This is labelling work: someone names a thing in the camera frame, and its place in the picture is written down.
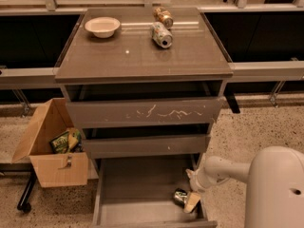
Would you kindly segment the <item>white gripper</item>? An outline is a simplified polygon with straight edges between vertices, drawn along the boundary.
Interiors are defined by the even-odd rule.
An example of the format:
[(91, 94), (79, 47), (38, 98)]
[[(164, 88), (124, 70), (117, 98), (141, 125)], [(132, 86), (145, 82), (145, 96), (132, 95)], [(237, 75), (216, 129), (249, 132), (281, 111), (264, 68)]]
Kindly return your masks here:
[(186, 202), (184, 204), (183, 211), (187, 214), (191, 213), (200, 201), (200, 193), (212, 186), (205, 170), (199, 168), (197, 170), (186, 169), (187, 177), (189, 178), (190, 187), (195, 192), (189, 192), (187, 194)]

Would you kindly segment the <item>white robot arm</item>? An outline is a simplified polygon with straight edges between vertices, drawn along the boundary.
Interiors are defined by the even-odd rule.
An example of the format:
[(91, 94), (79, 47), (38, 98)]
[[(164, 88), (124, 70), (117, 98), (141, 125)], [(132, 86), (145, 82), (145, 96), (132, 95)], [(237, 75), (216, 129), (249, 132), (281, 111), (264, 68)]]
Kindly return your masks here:
[(234, 179), (246, 184), (244, 228), (304, 228), (304, 154), (299, 151), (270, 146), (249, 163), (212, 156), (186, 173), (191, 187), (186, 213), (207, 188)]

